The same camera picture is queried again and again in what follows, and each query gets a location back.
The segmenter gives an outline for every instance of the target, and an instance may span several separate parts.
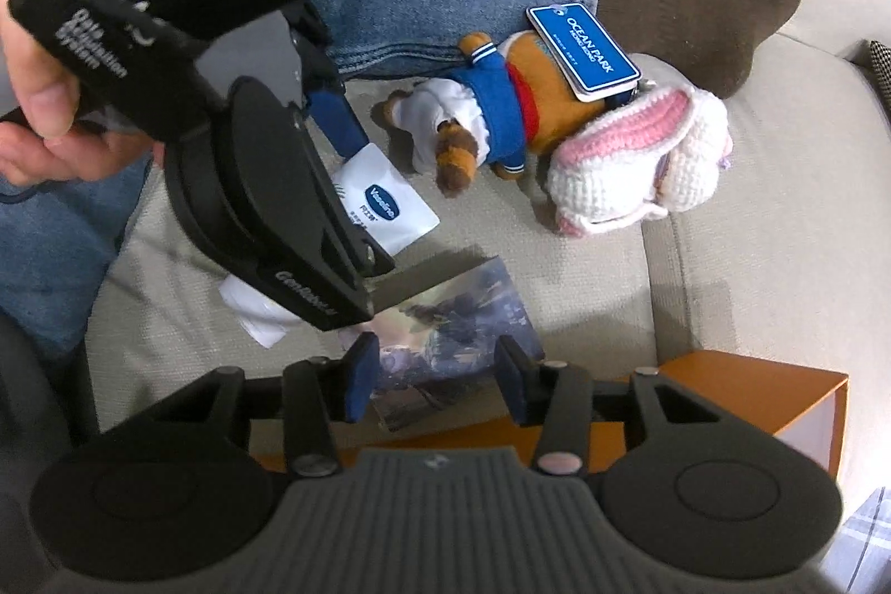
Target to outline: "crocheted bunny toy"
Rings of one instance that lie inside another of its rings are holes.
[[[697,207],[714,195],[732,148],[718,97],[650,84],[558,146],[547,188],[560,231],[588,237]]]

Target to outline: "white plastic bag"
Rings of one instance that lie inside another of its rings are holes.
[[[439,224],[439,218],[377,146],[368,144],[331,175],[346,214],[389,254],[397,254]],[[220,284],[223,302],[245,331],[271,348],[302,320],[235,275]]]

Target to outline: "human hand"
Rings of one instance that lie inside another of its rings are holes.
[[[0,0],[0,44],[12,89],[33,132],[0,122],[0,175],[16,186],[44,180],[101,180],[150,149],[143,133],[101,134],[72,127],[80,87],[9,13]]]

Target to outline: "black cable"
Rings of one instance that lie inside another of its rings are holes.
[[[28,202],[34,195],[41,192],[48,192],[50,189],[52,189],[52,182],[41,182],[40,184],[30,186],[28,189],[24,189],[14,195],[6,195],[3,194],[3,192],[0,192],[0,204],[21,204],[22,202]]]

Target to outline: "knitted toy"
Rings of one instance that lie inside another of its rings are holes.
[[[732,146],[720,99],[652,88],[554,152],[547,188],[560,231],[587,237],[692,209],[714,194]]]
[[[395,94],[384,106],[386,120],[413,136],[414,168],[436,169],[447,197],[468,189],[481,164],[517,179],[527,151],[553,151],[606,107],[576,98],[536,32],[517,33],[499,48],[474,32],[459,48],[469,66],[423,81],[408,97]]]

